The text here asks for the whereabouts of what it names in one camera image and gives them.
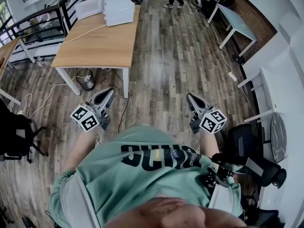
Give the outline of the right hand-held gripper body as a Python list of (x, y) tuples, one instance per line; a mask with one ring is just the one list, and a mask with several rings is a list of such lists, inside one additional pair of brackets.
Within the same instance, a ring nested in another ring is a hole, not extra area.
[(210, 134), (215, 134), (223, 128), (226, 121), (226, 116), (219, 109), (211, 107), (209, 109), (199, 110), (198, 113), (195, 113), (190, 121), (190, 127), (194, 134), (200, 129), (203, 129)]

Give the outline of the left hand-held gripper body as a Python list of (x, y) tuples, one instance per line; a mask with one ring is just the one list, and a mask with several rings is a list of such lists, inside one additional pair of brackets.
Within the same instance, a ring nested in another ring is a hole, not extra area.
[(98, 126), (106, 130), (110, 123), (109, 114), (107, 113), (109, 107), (109, 103), (97, 104), (93, 101), (86, 102), (85, 105), (78, 105), (70, 117), (85, 133)]

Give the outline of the white microwave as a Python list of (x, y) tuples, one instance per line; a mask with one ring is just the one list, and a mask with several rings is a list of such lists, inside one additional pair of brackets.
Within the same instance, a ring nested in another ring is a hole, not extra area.
[(85, 0), (75, 5), (79, 20), (102, 13), (108, 27), (134, 20), (135, 4), (131, 0)]

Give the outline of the person's left forearm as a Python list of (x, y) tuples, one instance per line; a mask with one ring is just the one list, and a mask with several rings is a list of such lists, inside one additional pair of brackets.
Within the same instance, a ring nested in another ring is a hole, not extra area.
[(100, 144), (96, 144), (96, 137), (96, 129), (87, 133), (80, 132), (72, 150), (66, 157), (61, 172), (74, 171), (89, 153), (100, 149)]

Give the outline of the person's right forearm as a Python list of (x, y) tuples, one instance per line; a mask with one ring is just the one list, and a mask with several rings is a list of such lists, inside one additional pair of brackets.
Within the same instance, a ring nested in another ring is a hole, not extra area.
[(219, 147), (215, 135), (201, 130), (199, 150), (200, 154), (209, 158), (212, 158), (214, 154), (219, 153)]

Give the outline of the black office chair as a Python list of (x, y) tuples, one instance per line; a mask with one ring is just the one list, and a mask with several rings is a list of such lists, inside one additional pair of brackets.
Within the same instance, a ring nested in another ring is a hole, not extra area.
[(257, 228), (284, 228), (285, 223), (279, 218), (278, 210), (260, 209), (249, 204), (246, 199), (241, 201), (244, 222), (248, 226)]
[(280, 189), (286, 180), (287, 172), (277, 163), (264, 158), (262, 149), (264, 144), (271, 147), (277, 145), (277, 137), (265, 139), (265, 129), (262, 128), (258, 136), (253, 133), (252, 125), (242, 124), (233, 127), (228, 132), (228, 153), (245, 165), (238, 172), (252, 176), (261, 187), (274, 185)]
[(32, 163), (29, 157), (31, 147), (42, 156), (48, 156), (34, 143), (34, 138), (46, 127), (33, 131), (31, 123), (24, 115), (12, 113), (0, 98), (0, 162), (26, 157), (28, 163)]

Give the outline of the light wooden table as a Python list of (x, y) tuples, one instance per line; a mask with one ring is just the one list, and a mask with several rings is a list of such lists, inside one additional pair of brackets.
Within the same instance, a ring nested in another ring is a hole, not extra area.
[[(0, 80), (4, 74), (4, 71), (7, 71), (6, 67), (9, 64), (9, 59), (10, 59), (12, 53), (14, 52), (14, 50), (16, 49), (17, 45), (21, 46), (21, 48), (23, 49), (23, 51), (25, 52), (25, 54), (31, 60), (32, 63), (36, 62), (35, 58), (30, 54), (29, 50), (27, 49), (25, 44), (22, 42), (21, 38), (16, 37), (15, 39), (13, 39), (12, 41), (10, 41), (9, 43), (5, 44), (4, 46), (2, 46), (0, 48)], [(16, 83), (21, 88), (25, 89), (25, 87), (23, 87), (23, 85), (20, 84), (19, 81), (13, 75), (10, 75), (10, 76), (16, 81)], [(16, 98), (14, 98), (10, 94), (8, 94), (4, 90), (2, 90), (1, 88), (0, 88), (0, 95), (9, 99), (10, 101), (12, 101), (13, 103), (15, 103), (17, 105), (21, 105), (21, 101), (17, 100)]]
[(134, 20), (108, 27), (102, 13), (78, 20), (71, 28), (52, 62), (75, 95), (80, 91), (67, 74), (67, 68), (111, 68), (123, 73), (123, 95), (129, 97), (129, 73), (139, 19), (135, 6)]

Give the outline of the black chest-mounted device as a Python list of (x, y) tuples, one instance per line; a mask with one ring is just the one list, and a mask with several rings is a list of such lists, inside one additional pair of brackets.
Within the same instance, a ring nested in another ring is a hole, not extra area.
[(230, 185), (227, 182), (227, 178), (233, 176), (233, 171), (232, 168), (226, 166), (225, 156), (221, 153), (216, 153), (212, 156), (211, 161), (218, 164), (218, 170), (214, 171), (208, 167), (208, 174), (199, 176), (200, 182), (209, 189), (215, 188), (217, 184), (228, 188)]

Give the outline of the white desk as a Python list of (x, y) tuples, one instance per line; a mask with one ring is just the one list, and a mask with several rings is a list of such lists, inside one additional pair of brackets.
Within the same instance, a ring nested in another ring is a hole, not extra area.
[(258, 118), (263, 118), (272, 113), (284, 114), (286, 110), (283, 102), (284, 87), (281, 85), (280, 77), (275, 76), (263, 67), (260, 68), (259, 73), (256, 76), (247, 78), (238, 84), (238, 88), (242, 88), (245, 84), (252, 81), (257, 76), (260, 78), (261, 83), (258, 86), (253, 87), (251, 91), (253, 92), (259, 87), (263, 87), (266, 102), (270, 109), (248, 119), (244, 119), (244, 123), (257, 120)]

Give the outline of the round dark marble table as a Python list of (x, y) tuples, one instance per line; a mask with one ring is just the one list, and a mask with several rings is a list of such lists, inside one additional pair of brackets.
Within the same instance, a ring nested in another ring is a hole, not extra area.
[(284, 121), (278, 113), (271, 118), (270, 141), (273, 158), (276, 163), (279, 163), (285, 158), (287, 134)]

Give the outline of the person's green printed t-shirt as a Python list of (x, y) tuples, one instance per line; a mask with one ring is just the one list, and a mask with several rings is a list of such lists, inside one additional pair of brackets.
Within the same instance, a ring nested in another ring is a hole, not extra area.
[(179, 198), (241, 219), (240, 185), (228, 178), (226, 195), (211, 203), (215, 190), (199, 176), (218, 165), (165, 132), (133, 126), (100, 147), (74, 171), (61, 172), (53, 184), (49, 212), (61, 228), (103, 228), (118, 214), (154, 198)]

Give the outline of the white table with grey top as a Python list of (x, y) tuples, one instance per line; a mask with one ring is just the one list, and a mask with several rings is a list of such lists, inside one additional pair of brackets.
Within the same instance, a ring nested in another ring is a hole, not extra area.
[(228, 40), (233, 36), (235, 32), (242, 34), (243, 36), (247, 37), (251, 40), (251, 42), (239, 53), (239, 57), (242, 57), (257, 41), (255, 35), (247, 26), (245, 21), (234, 11), (220, 5), (219, 3), (216, 4), (211, 16), (209, 17), (207, 23), (211, 24), (213, 17), (215, 16), (216, 12), (220, 10), (220, 12), (225, 16), (228, 20), (229, 25), (226, 31), (230, 30), (229, 34), (225, 37), (223, 42), (219, 45), (219, 49), (222, 49)]

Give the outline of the black metal railing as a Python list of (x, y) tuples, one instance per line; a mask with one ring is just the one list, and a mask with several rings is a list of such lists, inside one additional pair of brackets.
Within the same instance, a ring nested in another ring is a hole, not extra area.
[(26, 46), (42, 47), (64, 39), (77, 21), (75, 5), (83, 0), (55, 0), (44, 9), (16, 22), (6, 8), (0, 12), (0, 47), (20, 37)]

